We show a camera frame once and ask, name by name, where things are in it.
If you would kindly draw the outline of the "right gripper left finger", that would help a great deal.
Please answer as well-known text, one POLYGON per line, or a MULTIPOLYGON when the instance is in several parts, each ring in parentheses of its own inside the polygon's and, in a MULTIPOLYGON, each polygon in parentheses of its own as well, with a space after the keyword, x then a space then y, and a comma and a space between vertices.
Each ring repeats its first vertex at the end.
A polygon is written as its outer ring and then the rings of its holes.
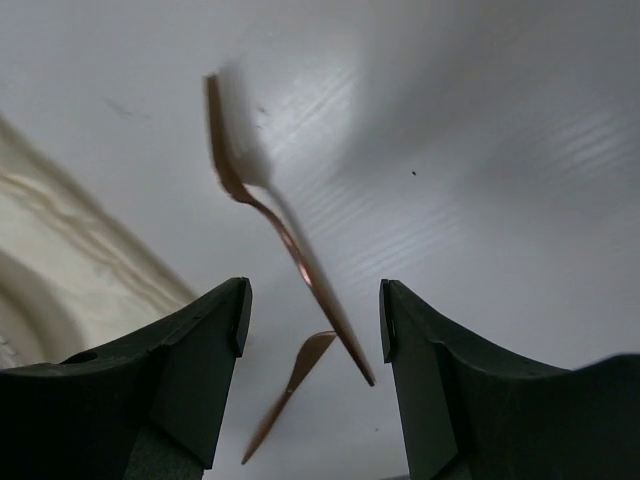
POLYGON ((211 468, 251 284, 58 363, 1 374, 5 479, 200 479, 211 468))

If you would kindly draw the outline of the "copper fork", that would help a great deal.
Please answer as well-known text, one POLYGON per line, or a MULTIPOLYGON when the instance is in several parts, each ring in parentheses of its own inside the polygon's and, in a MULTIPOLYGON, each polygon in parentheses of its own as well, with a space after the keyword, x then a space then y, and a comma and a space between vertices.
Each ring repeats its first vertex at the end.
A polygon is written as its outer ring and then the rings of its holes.
POLYGON ((211 163, 234 201, 260 213, 284 243, 304 283, 370 386, 374 372, 348 316, 318 261, 296 214, 272 181, 272 164, 254 124, 241 66, 226 61, 204 78, 211 163))

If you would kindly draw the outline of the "cream cloth placemat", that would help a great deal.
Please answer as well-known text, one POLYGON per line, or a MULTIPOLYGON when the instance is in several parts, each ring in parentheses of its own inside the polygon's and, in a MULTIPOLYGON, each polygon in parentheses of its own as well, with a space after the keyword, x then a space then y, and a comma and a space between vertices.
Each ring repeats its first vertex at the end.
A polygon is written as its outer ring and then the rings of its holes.
POLYGON ((60 362, 195 293, 63 169, 1 122, 1 366, 60 362))

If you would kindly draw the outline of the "copper knife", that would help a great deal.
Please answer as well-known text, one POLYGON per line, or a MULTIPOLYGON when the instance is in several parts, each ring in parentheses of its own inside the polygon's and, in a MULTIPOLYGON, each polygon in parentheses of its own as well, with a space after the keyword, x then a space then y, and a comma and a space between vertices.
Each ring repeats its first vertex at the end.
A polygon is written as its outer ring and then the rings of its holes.
POLYGON ((265 441, 288 401, 306 379, 326 350, 337 337, 334 331, 323 331, 310 336, 301 346, 284 390, 264 415, 249 441, 241 464, 245 465, 265 441))

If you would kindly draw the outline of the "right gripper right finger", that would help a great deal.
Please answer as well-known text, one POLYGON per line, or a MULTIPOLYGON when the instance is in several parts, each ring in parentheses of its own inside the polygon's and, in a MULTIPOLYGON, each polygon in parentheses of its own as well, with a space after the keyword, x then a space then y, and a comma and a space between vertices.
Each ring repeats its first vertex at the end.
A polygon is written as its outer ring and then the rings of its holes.
POLYGON ((576 370, 500 347, 397 280, 379 292, 413 479, 635 479, 639 358, 576 370))

